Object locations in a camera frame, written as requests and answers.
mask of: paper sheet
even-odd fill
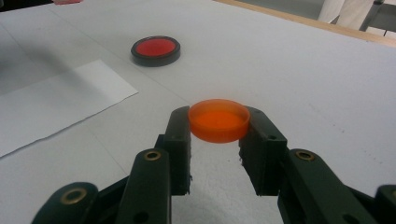
[[[0,95],[0,157],[137,93],[102,61]]]

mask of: orange puck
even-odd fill
[[[189,110],[191,132],[211,143],[229,143],[248,132],[250,113],[234,101],[207,100],[193,105]]]

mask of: table surface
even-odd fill
[[[132,44],[151,35],[175,38],[180,59],[135,65]],[[66,184],[127,176],[174,109],[212,98],[259,108],[289,148],[318,153],[352,188],[374,195],[396,182],[395,48],[208,0],[31,7],[1,13],[0,36],[0,78],[32,66],[32,83],[102,60],[139,91],[1,158],[0,223],[31,222]],[[236,142],[191,144],[191,195],[173,198],[173,223],[282,222],[276,197],[255,195]]]

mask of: red disc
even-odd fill
[[[164,38],[153,38],[145,40],[136,46],[136,52],[149,57],[161,56],[172,52],[176,44]]]

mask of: red lid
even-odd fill
[[[156,35],[134,43],[131,52],[137,64],[148,67],[163,66],[180,57],[180,44],[172,37]]]
[[[145,56],[160,56],[172,52],[176,44],[169,39],[152,38],[139,43],[136,52]]]

